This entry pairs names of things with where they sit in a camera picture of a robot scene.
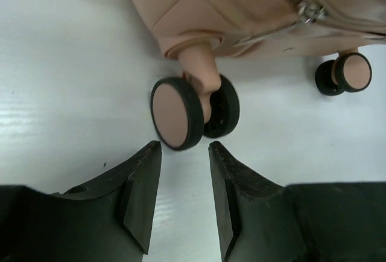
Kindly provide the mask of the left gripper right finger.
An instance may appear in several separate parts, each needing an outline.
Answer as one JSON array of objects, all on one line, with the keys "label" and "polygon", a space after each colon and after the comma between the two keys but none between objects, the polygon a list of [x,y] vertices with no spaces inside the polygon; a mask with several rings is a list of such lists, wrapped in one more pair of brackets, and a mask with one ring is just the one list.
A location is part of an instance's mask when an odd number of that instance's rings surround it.
[{"label": "left gripper right finger", "polygon": [[209,146],[223,261],[384,261],[385,183],[282,187]]}]

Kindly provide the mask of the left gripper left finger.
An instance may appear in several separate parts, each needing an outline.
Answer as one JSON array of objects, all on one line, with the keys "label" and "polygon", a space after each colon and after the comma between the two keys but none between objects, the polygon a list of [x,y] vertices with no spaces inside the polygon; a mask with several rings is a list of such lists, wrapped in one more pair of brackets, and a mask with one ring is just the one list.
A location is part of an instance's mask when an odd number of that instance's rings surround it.
[{"label": "left gripper left finger", "polygon": [[1,187],[2,261],[142,261],[150,247],[160,142],[65,193]]}]

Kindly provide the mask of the pink hard-shell suitcase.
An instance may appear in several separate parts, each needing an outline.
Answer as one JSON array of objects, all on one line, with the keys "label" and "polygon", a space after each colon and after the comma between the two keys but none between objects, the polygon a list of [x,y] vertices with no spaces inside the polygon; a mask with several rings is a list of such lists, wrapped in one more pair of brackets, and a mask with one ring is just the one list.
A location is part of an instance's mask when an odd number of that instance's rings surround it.
[{"label": "pink hard-shell suitcase", "polygon": [[156,82],[151,117],[161,140],[181,151],[238,124],[239,99],[217,57],[326,56],[315,72],[327,96],[365,90],[372,67],[358,50],[385,43],[385,0],[132,0],[181,77]]}]

